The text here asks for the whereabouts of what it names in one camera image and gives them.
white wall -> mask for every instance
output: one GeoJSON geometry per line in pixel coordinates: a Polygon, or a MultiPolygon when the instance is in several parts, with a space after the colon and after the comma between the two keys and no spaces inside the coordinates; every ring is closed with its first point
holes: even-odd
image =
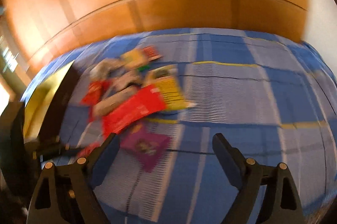
{"type": "Polygon", "coordinates": [[[302,40],[321,54],[337,76],[337,5],[334,0],[309,0],[302,40]]]}
{"type": "Polygon", "coordinates": [[[0,83],[0,115],[5,110],[9,102],[9,94],[0,83]]]}

red book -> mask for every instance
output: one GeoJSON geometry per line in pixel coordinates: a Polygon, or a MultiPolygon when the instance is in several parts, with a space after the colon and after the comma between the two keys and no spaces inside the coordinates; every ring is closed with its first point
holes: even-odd
{"type": "Polygon", "coordinates": [[[111,133],[119,134],[132,122],[165,108],[158,88],[148,85],[103,117],[103,135],[107,138],[111,133]]]}

red bag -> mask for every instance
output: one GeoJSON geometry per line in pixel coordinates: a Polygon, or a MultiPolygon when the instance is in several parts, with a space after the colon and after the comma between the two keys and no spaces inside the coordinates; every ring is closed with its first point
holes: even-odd
{"type": "Polygon", "coordinates": [[[87,106],[96,105],[101,99],[102,92],[105,92],[109,88],[110,84],[110,80],[92,81],[89,84],[87,94],[84,98],[82,98],[80,103],[87,106]]]}
{"type": "Polygon", "coordinates": [[[96,147],[100,147],[101,144],[96,141],[94,143],[89,144],[88,146],[86,146],[85,148],[83,148],[81,151],[78,152],[78,154],[76,155],[77,158],[81,158],[81,157],[87,157],[88,155],[90,155],[90,153],[96,148],[96,147]]]}
{"type": "Polygon", "coordinates": [[[92,115],[92,106],[89,106],[88,123],[93,122],[94,120],[94,116],[92,115]]]}
{"type": "Polygon", "coordinates": [[[148,85],[103,117],[103,135],[107,138],[111,133],[119,134],[132,122],[165,108],[158,88],[148,85]]]}

black bracket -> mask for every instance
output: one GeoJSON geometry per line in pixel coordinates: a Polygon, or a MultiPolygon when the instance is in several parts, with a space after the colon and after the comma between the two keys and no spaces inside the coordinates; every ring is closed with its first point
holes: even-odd
{"type": "Polygon", "coordinates": [[[28,154],[28,162],[30,166],[30,176],[33,178],[33,185],[35,186],[41,174],[41,163],[51,160],[58,156],[76,156],[83,147],[71,147],[69,144],[60,142],[60,137],[52,138],[48,141],[40,143],[38,141],[30,141],[25,143],[25,150],[28,154]]]}
{"type": "Polygon", "coordinates": [[[260,185],[267,185],[257,224],[304,224],[296,185],[285,163],[276,167],[260,165],[245,158],[218,133],[212,141],[213,151],[230,184],[239,192],[222,221],[223,224],[246,224],[254,207],[260,185]]]}
{"type": "Polygon", "coordinates": [[[29,206],[27,224],[110,223],[93,189],[106,176],[119,150],[119,137],[111,134],[87,158],[71,165],[46,163],[29,206]]]}

bed sheet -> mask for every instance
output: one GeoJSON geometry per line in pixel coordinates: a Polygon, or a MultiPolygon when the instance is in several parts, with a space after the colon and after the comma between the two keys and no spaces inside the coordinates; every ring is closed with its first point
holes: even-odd
{"type": "MultiPolygon", "coordinates": [[[[337,88],[334,75],[309,45],[252,31],[180,28],[115,37],[53,60],[23,94],[70,61],[81,78],[60,131],[63,142],[100,140],[102,122],[88,123],[80,105],[89,71],[107,57],[154,45],[163,57],[151,69],[176,64],[186,98],[195,107],[145,119],[150,132],[172,142],[151,173],[120,150],[95,194],[111,223],[220,223],[237,190],[214,155],[211,140],[222,133],[245,157],[276,166],[285,162],[305,214],[335,196],[337,88]]],[[[59,158],[57,164],[67,164],[59,158]]],[[[263,199],[260,189],[249,223],[263,199]]]]}

